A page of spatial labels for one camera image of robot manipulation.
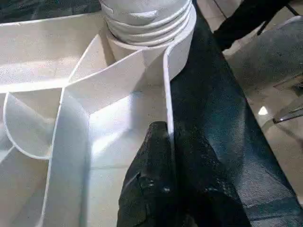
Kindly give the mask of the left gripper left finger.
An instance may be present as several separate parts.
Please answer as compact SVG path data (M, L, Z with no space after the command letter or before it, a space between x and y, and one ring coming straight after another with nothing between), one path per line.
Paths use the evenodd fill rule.
M173 227L176 178L166 122L149 125L120 193L118 227Z

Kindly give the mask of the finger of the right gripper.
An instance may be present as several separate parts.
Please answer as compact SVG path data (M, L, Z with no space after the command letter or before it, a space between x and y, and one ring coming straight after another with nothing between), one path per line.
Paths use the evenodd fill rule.
M219 48L229 49L235 41L242 39L263 22L271 19L288 3L289 0L244 0L214 31L214 38Z

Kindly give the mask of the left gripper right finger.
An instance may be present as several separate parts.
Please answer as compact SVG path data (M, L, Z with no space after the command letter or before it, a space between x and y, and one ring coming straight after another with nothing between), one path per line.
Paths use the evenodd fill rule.
M175 154L181 207L196 227L251 225L225 167L198 129L177 129Z

